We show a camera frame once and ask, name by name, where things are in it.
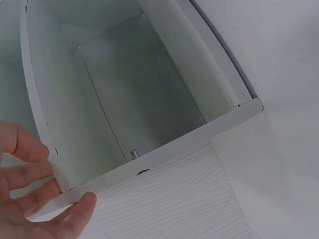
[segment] wood grain panel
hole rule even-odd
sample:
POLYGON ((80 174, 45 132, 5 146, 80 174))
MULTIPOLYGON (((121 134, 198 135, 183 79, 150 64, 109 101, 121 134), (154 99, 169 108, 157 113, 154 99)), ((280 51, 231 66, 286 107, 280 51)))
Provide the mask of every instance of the wood grain panel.
POLYGON ((82 239, 250 239, 210 143, 98 194, 82 239))

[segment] drawer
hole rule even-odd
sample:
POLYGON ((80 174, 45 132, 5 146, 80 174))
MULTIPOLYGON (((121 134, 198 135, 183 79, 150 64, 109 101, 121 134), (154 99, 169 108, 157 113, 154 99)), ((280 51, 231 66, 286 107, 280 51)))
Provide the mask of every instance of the drawer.
POLYGON ((21 48, 35 124, 71 201, 72 188, 112 187, 262 110, 186 0, 23 0, 21 48))

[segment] finger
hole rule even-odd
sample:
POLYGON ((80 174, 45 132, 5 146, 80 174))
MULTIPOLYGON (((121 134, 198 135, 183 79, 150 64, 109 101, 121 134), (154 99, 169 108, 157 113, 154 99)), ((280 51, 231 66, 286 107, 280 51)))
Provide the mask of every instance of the finger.
POLYGON ((78 238, 93 215, 96 200, 94 193, 84 194, 70 214, 58 225, 56 236, 68 239, 78 238))
POLYGON ((22 164, 1 169, 8 183, 8 189, 25 188, 30 183, 53 176, 48 162, 42 164, 22 164))
POLYGON ((2 152, 28 163, 43 162, 49 155, 44 144, 15 123, 0 121, 0 144, 2 152))
POLYGON ((58 224, 60 224, 70 213, 71 211, 76 207, 77 204, 73 204, 72 206, 68 207, 66 210, 64 210, 61 214, 54 217, 53 219, 46 221, 46 222, 34 222, 33 225, 37 227, 44 228, 48 230, 49 232, 53 232, 54 229, 58 224))
POLYGON ((23 215, 29 217, 40 211, 49 201, 59 196, 60 193, 57 182, 55 179, 51 179, 35 190, 14 199, 14 202, 23 215))
POLYGON ((74 208, 77 206, 77 204, 73 204, 72 206, 68 207, 66 210, 64 210, 61 214, 56 216, 55 218, 51 219, 49 223, 52 225, 57 225, 61 223, 70 213, 74 210, 74 208))

